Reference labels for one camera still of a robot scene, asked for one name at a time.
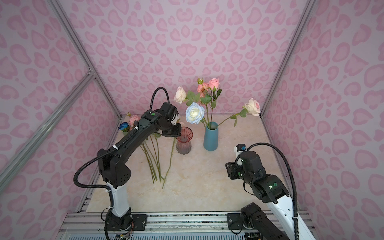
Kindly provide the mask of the peach spray rose branch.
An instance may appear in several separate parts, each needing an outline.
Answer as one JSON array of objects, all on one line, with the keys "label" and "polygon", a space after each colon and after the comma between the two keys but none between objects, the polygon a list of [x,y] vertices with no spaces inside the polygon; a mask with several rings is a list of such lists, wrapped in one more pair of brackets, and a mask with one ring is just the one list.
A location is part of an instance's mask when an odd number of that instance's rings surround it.
[{"label": "peach spray rose branch", "polygon": [[167,181],[169,172],[170,172],[170,170],[171,170],[172,160],[173,160],[173,155],[174,155],[174,149],[175,149],[175,146],[176,146],[176,141],[177,141],[177,138],[174,138],[174,139],[173,139],[172,148],[171,148],[171,153],[170,153],[169,167],[168,167],[168,169],[167,169],[166,176],[165,176],[165,178],[164,178],[164,182],[163,182],[163,184],[162,184],[162,190],[165,188],[166,181]]}]

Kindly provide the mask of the dark blue small flower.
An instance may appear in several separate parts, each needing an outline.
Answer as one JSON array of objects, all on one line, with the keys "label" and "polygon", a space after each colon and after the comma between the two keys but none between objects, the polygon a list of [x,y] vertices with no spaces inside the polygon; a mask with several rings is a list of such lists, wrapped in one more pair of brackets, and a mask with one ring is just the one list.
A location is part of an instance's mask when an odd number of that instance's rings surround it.
[{"label": "dark blue small flower", "polygon": [[130,129],[130,125],[129,125],[129,123],[127,123],[127,122],[123,122],[123,123],[121,123],[121,124],[119,125],[118,129],[119,129],[120,131],[122,131],[122,132],[124,132],[124,131],[129,131],[129,129]]}]

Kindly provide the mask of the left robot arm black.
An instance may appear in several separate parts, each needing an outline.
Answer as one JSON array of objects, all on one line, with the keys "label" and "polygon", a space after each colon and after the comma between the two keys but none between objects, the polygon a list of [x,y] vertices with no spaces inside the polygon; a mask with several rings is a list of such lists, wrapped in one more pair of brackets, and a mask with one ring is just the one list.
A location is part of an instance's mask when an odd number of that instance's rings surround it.
[{"label": "left robot arm black", "polygon": [[164,102],[160,109],[147,110],[134,122],[134,127],[119,142],[108,150],[98,152],[99,172],[106,183],[111,207],[106,214],[106,231],[130,231],[133,217],[128,203],[127,182],[132,172],[126,166],[129,157],[153,133],[161,132],[164,137],[181,135],[181,125],[177,124],[177,108]]}]

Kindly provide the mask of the aluminium corner frame post left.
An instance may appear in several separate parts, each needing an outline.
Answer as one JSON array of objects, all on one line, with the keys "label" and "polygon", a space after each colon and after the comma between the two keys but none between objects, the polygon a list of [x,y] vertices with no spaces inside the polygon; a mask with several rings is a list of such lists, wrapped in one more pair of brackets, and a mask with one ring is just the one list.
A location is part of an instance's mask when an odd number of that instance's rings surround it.
[{"label": "aluminium corner frame post left", "polygon": [[117,115],[118,119],[121,120],[123,115],[121,111],[119,110],[117,104],[113,100],[111,94],[106,88],[106,85],[104,84],[99,72],[96,69],[96,66],[92,62],[90,55],[88,54],[84,44],[82,43],[79,35],[75,31],[70,18],[66,14],[63,6],[61,5],[60,1],[47,1],[48,4],[51,6],[53,12],[56,14],[58,21],[64,28],[65,32],[67,33],[69,39],[71,40],[74,48],[77,50],[78,54],[80,55],[81,59],[84,61],[85,65],[87,66],[89,73],[95,77],[96,83],[98,84],[98,87],[100,88],[101,92],[103,93],[104,97],[106,98],[107,102],[112,107],[113,111]]}]

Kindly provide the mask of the aluminium corner frame post right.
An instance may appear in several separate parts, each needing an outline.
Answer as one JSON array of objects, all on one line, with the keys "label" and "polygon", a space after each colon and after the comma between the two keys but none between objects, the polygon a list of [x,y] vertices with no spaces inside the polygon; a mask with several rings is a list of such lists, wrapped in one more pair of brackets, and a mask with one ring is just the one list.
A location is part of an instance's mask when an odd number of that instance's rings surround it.
[{"label": "aluminium corner frame post right", "polygon": [[295,28],[292,37],[289,41],[288,47],[285,50],[285,54],[283,55],[282,61],[279,65],[278,71],[275,75],[275,78],[272,82],[271,88],[267,94],[265,103],[261,109],[260,118],[263,119],[267,115],[267,110],[272,102],[272,98],[274,96],[274,93],[277,90],[278,84],[282,79],[282,76],[286,70],[286,68],[289,66],[290,60],[294,54],[295,48],[297,47],[300,38],[302,37],[306,26],[308,25],[313,13],[316,11],[317,5],[319,1],[316,0],[309,0],[306,2],[306,5],[304,7],[304,10],[299,18],[298,25]]}]

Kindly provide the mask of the light blue white rose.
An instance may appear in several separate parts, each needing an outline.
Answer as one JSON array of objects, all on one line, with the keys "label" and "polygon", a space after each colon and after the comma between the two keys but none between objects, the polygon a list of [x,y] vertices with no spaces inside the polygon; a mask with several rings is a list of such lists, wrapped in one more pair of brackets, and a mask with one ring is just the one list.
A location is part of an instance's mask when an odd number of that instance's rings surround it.
[{"label": "light blue white rose", "polygon": [[205,118],[205,115],[206,115],[206,109],[197,103],[192,103],[186,109],[186,121],[190,124],[198,125],[202,123],[204,128],[206,128],[207,120]]}]

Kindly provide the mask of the teal ceramic vase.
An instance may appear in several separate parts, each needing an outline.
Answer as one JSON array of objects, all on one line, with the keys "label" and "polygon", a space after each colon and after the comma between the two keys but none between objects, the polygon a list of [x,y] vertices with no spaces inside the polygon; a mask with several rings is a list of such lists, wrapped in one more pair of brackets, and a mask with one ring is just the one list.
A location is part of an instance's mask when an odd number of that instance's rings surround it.
[{"label": "teal ceramic vase", "polygon": [[219,128],[216,122],[210,122],[205,129],[204,148],[207,151],[215,151],[219,144]]}]

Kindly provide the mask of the pink spray rose branch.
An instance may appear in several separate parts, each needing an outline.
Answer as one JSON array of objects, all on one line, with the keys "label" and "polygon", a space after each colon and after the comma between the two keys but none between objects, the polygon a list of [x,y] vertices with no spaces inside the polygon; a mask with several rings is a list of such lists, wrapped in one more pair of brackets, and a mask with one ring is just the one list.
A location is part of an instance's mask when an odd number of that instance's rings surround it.
[{"label": "pink spray rose branch", "polygon": [[214,127],[213,122],[213,112],[217,106],[217,99],[222,93],[220,88],[219,78],[213,78],[208,82],[205,82],[203,78],[197,79],[198,83],[198,93],[200,94],[200,102],[207,109],[207,127],[210,130],[214,130],[217,127]]}]

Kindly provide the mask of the dark red glass vase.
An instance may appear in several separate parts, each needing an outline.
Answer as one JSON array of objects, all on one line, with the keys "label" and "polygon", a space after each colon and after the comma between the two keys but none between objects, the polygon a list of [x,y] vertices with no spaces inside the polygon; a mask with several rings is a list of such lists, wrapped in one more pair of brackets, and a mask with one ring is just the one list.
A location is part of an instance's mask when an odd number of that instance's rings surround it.
[{"label": "dark red glass vase", "polygon": [[176,149],[179,154],[186,155],[192,150],[193,131],[188,127],[182,127],[181,135],[177,137]]}]

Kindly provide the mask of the large peach pink rose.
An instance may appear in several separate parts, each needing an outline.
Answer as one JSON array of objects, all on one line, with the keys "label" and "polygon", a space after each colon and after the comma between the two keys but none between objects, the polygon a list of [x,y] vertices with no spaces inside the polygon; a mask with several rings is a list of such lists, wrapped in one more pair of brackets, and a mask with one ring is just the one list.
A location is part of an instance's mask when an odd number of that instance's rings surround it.
[{"label": "large peach pink rose", "polygon": [[220,127],[227,120],[233,120],[234,127],[236,127],[238,123],[238,118],[246,118],[248,115],[259,117],[260,113],[261,113],[260,103],[254,98],[251,98],[247,103],[245,103],[245,105],[242,107],[242,110],[240,112],[233,114],[228,118],[224,119],[221,123],[218,124],[218,126]]}]

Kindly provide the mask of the aluminium diagonal frame bar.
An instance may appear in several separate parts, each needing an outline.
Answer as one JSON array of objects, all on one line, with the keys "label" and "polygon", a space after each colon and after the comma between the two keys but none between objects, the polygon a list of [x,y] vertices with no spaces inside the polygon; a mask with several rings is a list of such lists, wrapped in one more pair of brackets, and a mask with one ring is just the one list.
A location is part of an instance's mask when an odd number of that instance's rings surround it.
[{"label": "aluminium diagonal frame bar", "polygon": [[36,152],[88,85],[94,80],[94,74],[95,72],[90,71],[83,77],[80,83],[74,87],[70,94],[65,97],[53,113],[34,132],[32,137],[29,138],[29,140],[13,156],[11,162],[1,172],[1,193],[5,191],[8,185],[25,166],[31,155]]}]

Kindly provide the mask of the aluminium rail base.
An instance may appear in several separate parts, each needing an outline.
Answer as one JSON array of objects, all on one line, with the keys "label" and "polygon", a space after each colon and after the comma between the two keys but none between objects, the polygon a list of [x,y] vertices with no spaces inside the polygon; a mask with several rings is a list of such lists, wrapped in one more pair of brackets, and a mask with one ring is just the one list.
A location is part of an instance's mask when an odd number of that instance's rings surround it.
[{"label": "aluminium rail base", "polygon": [[134,227],[119,231],[108,227],[105,213],[68,214],[58,240],[247,240],[260,236],[250,224],[241,224],[240,212],[150,212],[133,213]]}]

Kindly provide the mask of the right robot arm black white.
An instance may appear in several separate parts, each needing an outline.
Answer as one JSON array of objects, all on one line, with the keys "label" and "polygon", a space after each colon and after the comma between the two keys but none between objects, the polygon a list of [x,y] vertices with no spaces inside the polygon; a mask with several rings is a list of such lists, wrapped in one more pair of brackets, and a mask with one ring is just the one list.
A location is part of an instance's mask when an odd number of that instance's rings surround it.
[{"label": "right robot arm black white", "polygon": [[294,240],[295,220],[298,221],[300,240],[314,240],[315,237],[299,214],[294,214],[294,201],[288,189],[276,175],[268,174],[260,156],[254,151],[235,150],[237,159],[226,164],[228,176],[232,180],[242,180],[248,184],[253,195],[261,200],[279,221],[281,231],[256,203],[241,208],[236,220],[228,215],[228,227],[232,230],[256,230],[268,240]]}]

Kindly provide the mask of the aluminium corner frame post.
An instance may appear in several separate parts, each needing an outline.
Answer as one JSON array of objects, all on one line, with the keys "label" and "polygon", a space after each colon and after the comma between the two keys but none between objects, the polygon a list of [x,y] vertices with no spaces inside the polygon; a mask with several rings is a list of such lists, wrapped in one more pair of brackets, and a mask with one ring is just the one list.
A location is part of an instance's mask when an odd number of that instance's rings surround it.
[{"label": "aluminium corner frame post", "polygon": [[282,76],[286,70],[286,68],[289,66],[290,60],[294,54],[295,48],[297,47],[300,38],[302,37],[306,26],[308,25],[313,13],[316,11],[317,5],[319,1],[316,0],[309,0],[306,2],[306,5],[304,7],[304,10],[299,18],[298,25],[295,28],[292,37],[289,41],[288,47],[285,50],[285,54],[283,55],[282,61],[279,65],[278,71],[275,75],[275,78],[272,82],[271,88],[267,94],[265,103],[261,109],[260,118],[263,119],[267,115],[267,110],[272,102],[272,98],[274,96],[274,93],[277,90],[278,84],[282,79]]},{"label": "aluminium corner frame post", "polygon": [[121,111],[119,110],[117,104],[113,100],[111,94],[106,88],[106,85],[104,84],[99,72],[96,69],[96,66],[92,62],[90,55],[88,54],[84,44],[82,43],[79,35],[75,31],[70,18],[66,14],[63,6],[61,5],[60,1],[47,1],[48,4],[51,6],[53,12],[56,14],[58,21],[64,28],[65,32],[67,33],[69,39],[71,40],[74,48],[77,50],[78,54],[80,55],[81,59],[84,61],[85,65],[87,66],[89,73],[95,77],[96,83],[98,84],[98,87],[100,88],[101,92],[103,93],[104,97],[106,98],[107,102],[112,107],[113,111],[117,115],[118,119],[121,120],[123,115]]}]

